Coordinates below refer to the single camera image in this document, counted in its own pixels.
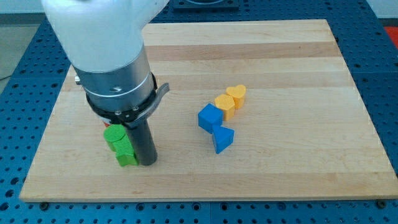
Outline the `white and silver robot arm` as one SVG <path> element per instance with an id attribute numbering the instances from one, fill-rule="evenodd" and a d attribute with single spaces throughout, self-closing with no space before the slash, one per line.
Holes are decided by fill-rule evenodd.
<path id="1" fill-rule="evenodd" d="M 117 124 L 146 106 L 156 84 L 142 30 L 169 0 L 42 0 L 92 110 Z"/>

